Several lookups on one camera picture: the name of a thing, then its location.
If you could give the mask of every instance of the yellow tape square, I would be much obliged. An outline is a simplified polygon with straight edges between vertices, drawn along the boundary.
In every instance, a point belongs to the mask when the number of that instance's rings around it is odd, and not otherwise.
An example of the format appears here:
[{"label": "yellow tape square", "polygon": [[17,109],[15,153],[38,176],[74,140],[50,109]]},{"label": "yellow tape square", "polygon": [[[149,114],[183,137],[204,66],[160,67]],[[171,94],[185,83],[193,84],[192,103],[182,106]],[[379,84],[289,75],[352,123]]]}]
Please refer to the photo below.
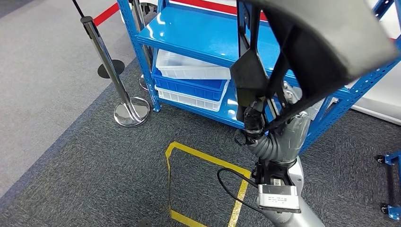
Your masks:
[{"label": "yellow tape square", "polygon": [[[173,151],[174,148],[180,149],[180,150],[182,150],[184,152],[187,152],[187,153],[189,153],[191,155],[194,155],[196,157],[200,157],[200,158],[202,158],[202,159],[204,159],[206,161],[209,161],[211,163],[214,163],[216,165],[233,169],[233,170],[241,173],[242,175],[244,175],[247,178],[251,177],[251,172],[249,170],[247,170],[247,169],[241,168],[241,167],[233,165],[233,164],[231,164],[229,162],[223,161],[221,159],[218,159],[216,157],[210,156],[208,154],[205,154],[205,153],[200,152],[198,150],[195,150],[193,148],[187,147],[186,145],[183,145],[181,143],[172,142],[172,143],[170,143],[170,145],[168,146],[168,148],[166,150],[169,191],[170,191],[170,163],[169,163],[168,160],[169,160],[169,158],[171,156],[171,152]],[[248,186],[248,182],[245,181],[245,180],[242,180],[241,181],[241,185],[240,185],[239,190],[238,190],[238,195],[237,195],[237,197],[240,200],[244,200],[247,186]],[[238,216],[239,216],[239,213],[241,211],[241,206],[242,206],[242,203],[240,203],[238,201],[235,201],[233,211],[231,212],[230,221],[228,223],[228,227],[235,227],[236,226],[237,221],[238,221]],[[179,222],[181,222],[181,223],[183,223],[183,224],[185,224],[187,226],[190,226],[190,227],[207,227],[207,226],[205,226],[205,225],[203,225],[203,224],[201,224],[201,223],[199,223],[199,222],[197,222],[195,220],[192,220],[192,219],[190,219],[190,218],[178,213],[177,211],[172,210],[170,205],[169,205],[169,209],[170,209],[171,218],[174,219],[174,220],[177,220],[177,221],[179,221]]]}]

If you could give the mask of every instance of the chrome pole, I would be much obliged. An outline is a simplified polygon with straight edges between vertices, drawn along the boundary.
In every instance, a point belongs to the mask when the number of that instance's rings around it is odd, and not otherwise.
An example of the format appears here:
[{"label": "chrome pole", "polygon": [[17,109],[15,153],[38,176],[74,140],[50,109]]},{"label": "chrome pole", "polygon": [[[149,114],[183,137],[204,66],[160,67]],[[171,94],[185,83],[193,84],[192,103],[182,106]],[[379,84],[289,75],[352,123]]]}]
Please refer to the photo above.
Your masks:
[{"label": "chrome pole", "polygon": [[[145,19],[143,17],[142,8],[140,6],[139,0],[132,0],[132,16],[134,17],[135,28],[137,32],[142,31],[145,28]],[[149,70],[152,71],[153,53],[152,48],[142,45],[143,53],[145,54],[146,62],[148,63]],[[146,84],[144,85],[143,75],[139,78],[139,85],[145,91],[148,91]]]},{"label": "chrome pole", "polygon": [[89,35],[99,57],[103,63],[99,67],[98,72],[104,68],[108,74],[108,77],[114,83],[115,89],[120,96],[122,102],[118,104],[114,110],[114,119],[117,123],[124,127],[135,127],[145,122],[150,106],[149,103],[139,97],[130,98],[127,90],[122,83],[119,73],[116,72],[115,60],[112,60],[109,52],[97,30],[95,24],[93,23],[92,17],[82,17],[81,23]]}]

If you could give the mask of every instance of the white wall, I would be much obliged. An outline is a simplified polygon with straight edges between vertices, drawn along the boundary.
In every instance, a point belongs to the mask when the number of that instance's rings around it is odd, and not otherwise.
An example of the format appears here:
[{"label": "white wall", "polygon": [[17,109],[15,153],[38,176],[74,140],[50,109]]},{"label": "white wall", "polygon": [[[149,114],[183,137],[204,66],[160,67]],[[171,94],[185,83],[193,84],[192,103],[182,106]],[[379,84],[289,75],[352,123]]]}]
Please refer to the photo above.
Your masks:
[{"label": "white wall", "polygon": [[[377,0],[366,0],[373,7]],[[400,35],[400,25],[394,4],[380,20],[390,38]],[[396,65],[352,108],[401,125],[401,64]]]}]

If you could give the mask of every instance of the blue plastic bin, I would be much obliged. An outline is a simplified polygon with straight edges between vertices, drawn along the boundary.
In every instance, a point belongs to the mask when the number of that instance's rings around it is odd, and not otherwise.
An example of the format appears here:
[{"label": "blue plastic bin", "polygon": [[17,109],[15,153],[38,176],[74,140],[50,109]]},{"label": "blue plastic bin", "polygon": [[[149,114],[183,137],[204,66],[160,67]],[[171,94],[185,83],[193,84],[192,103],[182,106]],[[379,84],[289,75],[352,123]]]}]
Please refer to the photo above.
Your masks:
[{"label": "blue plastic bin", "polygon": [[227,82],[225,79],[171,79],[158,74],[152,76],[156,87],[213,101],[220,101]]}]

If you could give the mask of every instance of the black cable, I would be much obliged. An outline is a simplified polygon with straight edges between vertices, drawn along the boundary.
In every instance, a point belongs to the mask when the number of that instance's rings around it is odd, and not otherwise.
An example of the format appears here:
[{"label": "black cable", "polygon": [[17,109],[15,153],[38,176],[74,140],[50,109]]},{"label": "black cable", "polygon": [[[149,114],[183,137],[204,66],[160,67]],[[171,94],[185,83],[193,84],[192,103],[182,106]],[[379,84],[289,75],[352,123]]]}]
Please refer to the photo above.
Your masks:
[{"label": "black cable", "polygon": [[78,13],[81,15],[81,17],[84,17],[84,13],[82,13],[82,10],[81,10],[81,8],[79,7],[77,1],[76,1],[76,0],[72,0],[72,2],[74,3],[74,5],[75,5],[75,7],[77,8]]},{"label": "black cable", "polygon": [[258,185],[257,185],[255,182],[251,181],[250,179],[246,178],[244,175],[240,174],[239,172],[237,172],[237,171],[235,171],[235,170],[232,170],[232,169],[229,169],[229,168],[221,168],[221,169],[219,169],[219,170],[217,171],[217,179],[218,179],[218,181],[220,182],[220,184],[221,184],[221,186],[224,188],[224,190],[225,190],[231,197],[233,197],[235,200],[237,200],[238,202],[242,203],[243,205],[245,205],[245,206],[247,206],[247,207],[249,207],[249,208],[251,208],[251,209],[253,209],[253,210],[255,210],[255,211],[259,212],[259,213],[262,213],[262,211],[261,211],[260,209],[258,209],[258,208],[256,208],[256,207],[253,207],[253,206],[249,205],[248,203],[246,203],[246,202],[240,200],[239,198],[237,198],[235,195],[233,195],[233,194],[226,188],[226,186],[223,184],[223,182],[221,181],[221,178],[220,178],[220,172],[221,172],[221,171],[228,171],[228,172],[234,173],[235,175],[241,177],[243,180],[245,180],[245,181],[247,181],[248,183],[250,183],[250,184],[251,184],[253,187],[255,187],[255,188],[258,188]]}]

